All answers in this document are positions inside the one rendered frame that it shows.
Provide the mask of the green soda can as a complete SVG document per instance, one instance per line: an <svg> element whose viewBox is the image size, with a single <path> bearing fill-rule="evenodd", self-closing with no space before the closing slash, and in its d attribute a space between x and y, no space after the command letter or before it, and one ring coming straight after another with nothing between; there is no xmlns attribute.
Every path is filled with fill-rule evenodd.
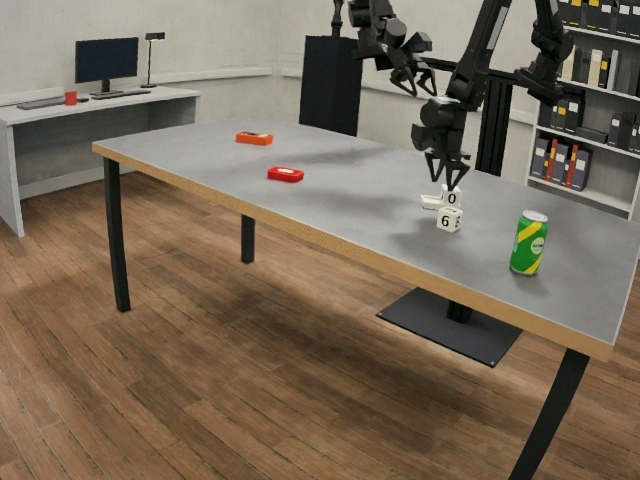
<svg viewBox="0 0 640 480"><path fill-rule="evenodd" d="M523 212L509 262L514 272L529 276L538 271L547 231L546 216L534 211Z"/></svg>

